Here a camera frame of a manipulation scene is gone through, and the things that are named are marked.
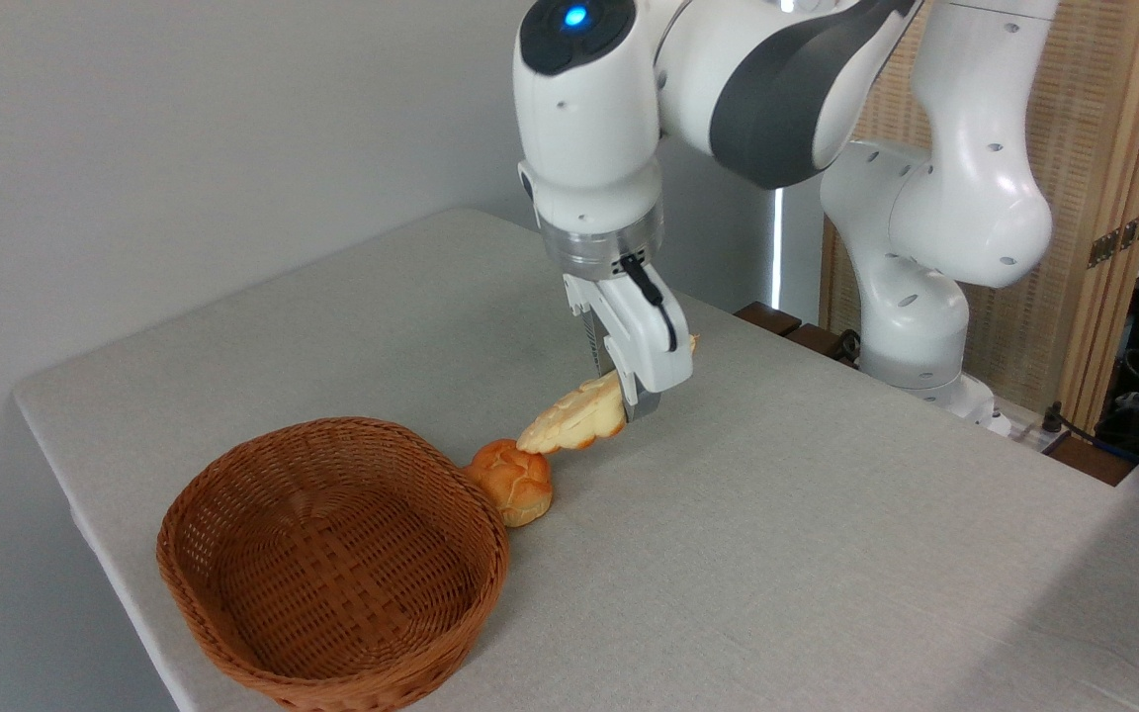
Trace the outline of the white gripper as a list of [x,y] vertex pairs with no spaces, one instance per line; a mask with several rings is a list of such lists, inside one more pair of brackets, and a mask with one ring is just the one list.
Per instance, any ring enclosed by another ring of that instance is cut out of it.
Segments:
[[626,423],[656,411],[661,393],[690,379],[690,332],[682,306],[652,265],[621,265],[592,281],[564,276],[581,314],[598,377],[618,374]]

